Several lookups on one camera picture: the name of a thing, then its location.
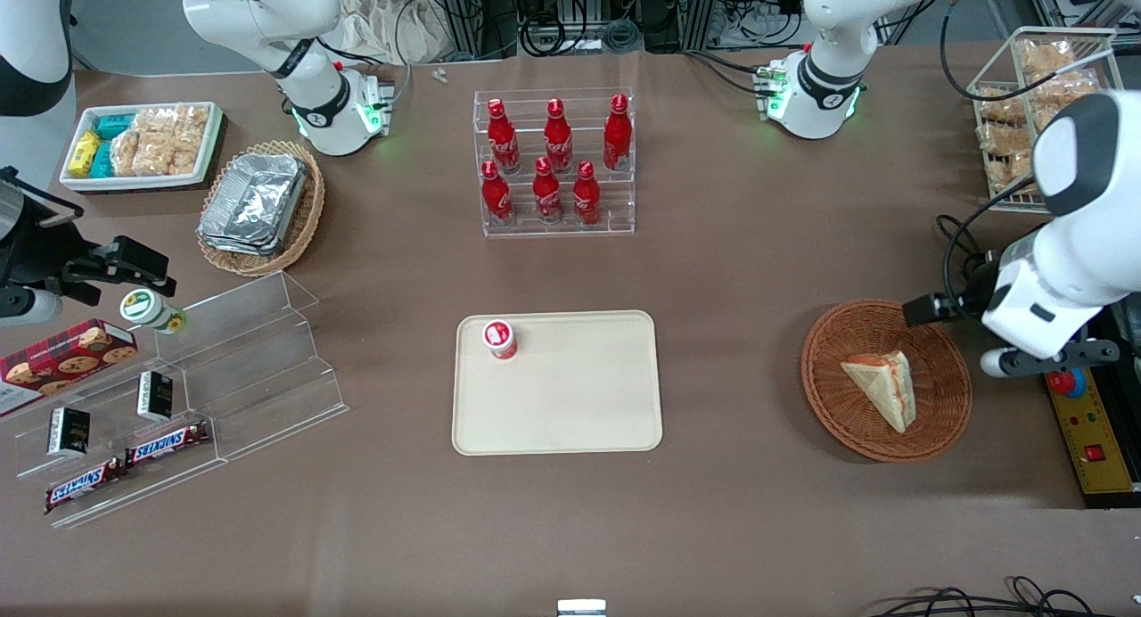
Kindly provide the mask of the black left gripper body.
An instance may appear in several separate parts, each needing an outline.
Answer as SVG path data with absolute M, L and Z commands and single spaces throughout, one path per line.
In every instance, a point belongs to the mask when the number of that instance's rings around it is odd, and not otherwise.
M 955 320 L 981 320 L 990 305 L 998 276 L 995 257 L 966 257 L 961 267 L 963 284 L 957 289 L 958 310 Z

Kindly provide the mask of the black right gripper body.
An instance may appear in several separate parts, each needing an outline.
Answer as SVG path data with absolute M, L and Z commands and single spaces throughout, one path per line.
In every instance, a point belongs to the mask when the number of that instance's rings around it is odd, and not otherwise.
M 5 287 L 44 283 L 60 276 L 73 260 L 88 254 L 88 242 L 75 226 L 84 214 L 83 208 L 24 182 L 13 167 L 1 170 L 1 184 Z

